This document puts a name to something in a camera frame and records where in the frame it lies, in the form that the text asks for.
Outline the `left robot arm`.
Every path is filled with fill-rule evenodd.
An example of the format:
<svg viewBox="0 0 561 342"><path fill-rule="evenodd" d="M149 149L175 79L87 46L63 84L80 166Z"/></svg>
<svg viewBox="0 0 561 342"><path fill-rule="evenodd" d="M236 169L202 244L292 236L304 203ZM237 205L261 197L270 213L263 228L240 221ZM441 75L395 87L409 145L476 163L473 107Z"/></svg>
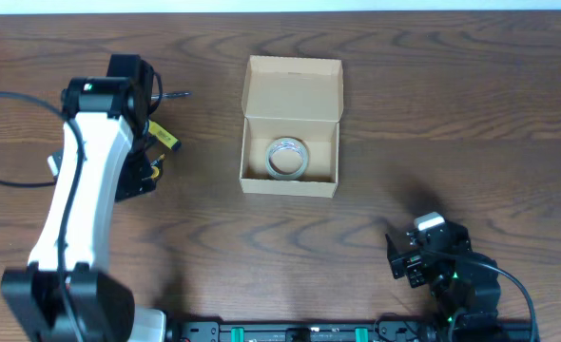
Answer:
<svg viewBox="0 0 561 342"><path fill-rule="evenodd" d="M62 93L64 148L44 229L1 293L31 341L163 341L166 315L136 305L108 273L115 202L152 191L162 171L145 154L151 98L162 81L138 55L114 54L106 76Z"/></svg>

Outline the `clear tape roll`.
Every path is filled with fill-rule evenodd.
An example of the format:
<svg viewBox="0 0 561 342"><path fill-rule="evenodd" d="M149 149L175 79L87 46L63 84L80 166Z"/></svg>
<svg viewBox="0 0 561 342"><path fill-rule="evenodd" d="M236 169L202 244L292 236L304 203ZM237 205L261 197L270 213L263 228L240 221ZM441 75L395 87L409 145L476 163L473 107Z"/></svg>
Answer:
<svg viewBox="0 0 561 342"><path fill-rule="evenodd" d="M281 172L274 164L273 164L273 156L282 150L291 150L296 152L301 158L301 165L300 167L292 172L292 173L285 173ZM278 138L272 141L267 149L265 154L265 167L267 173L270 177L277 181L296 181L298 180L306 171L310 162L310 155L308 152L307 147L299 140L290 138L290 137L283 137Z"/></svg>

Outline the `yellow highlighter marker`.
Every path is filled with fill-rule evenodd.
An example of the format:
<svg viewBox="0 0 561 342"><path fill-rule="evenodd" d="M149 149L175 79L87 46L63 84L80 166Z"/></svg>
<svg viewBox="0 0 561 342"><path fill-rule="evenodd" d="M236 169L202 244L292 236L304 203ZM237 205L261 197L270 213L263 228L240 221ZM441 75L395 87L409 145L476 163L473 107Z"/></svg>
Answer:
<svg viewBox="0 0 561 342"><path fill-rule="evenodd" d="M182 142L154 121L148 122L148 138L145 148L148 149L156 143L162 143L166 148L177 151Z"/></svg>

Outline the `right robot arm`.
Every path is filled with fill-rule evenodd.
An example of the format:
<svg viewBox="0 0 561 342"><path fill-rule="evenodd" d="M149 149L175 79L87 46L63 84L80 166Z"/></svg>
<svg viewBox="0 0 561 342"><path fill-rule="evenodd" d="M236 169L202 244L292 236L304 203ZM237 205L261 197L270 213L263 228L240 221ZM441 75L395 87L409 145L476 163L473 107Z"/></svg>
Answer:
<svg viewBox="0 0 561 342"><path fill-rule="evenodd" d="M426 285L437 312L416 331L420 341L507 341L499 323L501 290L496 262L472 249L466 227L446 221L408 233L415 246L401 253L387 237L387 258L394 278Z"/></svg>

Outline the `brown cardboard box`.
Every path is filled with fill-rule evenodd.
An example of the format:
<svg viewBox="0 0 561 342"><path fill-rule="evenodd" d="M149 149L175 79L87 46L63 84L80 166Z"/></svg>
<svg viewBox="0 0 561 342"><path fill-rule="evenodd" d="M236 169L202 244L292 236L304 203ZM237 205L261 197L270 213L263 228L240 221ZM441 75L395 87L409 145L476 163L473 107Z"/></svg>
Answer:
<svg viewBox="0 0 561 342"><path fill-rule="evenodd" d="M242 94L244 116L239 180L252 194L331 198L339 184L339 123L343 68L335 59L249 58ZM301 141L310 162L298 180L275 180L265 167L268 145L283 137ZM282 150L273 164L296 171L300 156Z"/></svg>

